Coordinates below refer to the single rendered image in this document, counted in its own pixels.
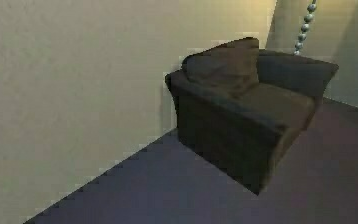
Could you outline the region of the dark brown cushion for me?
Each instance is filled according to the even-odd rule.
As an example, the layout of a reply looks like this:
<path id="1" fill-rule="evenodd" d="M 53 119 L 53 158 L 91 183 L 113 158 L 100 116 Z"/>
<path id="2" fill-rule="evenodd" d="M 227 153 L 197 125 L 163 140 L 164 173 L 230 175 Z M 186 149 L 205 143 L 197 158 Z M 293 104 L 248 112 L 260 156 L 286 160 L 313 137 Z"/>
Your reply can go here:
<path id="1" fill-rule="evenodd" d="M 233 40 L 187 56 L 182 70 L 187 79 L 228 95 L 240 95 L 259 83 L 259 40 Z"/>

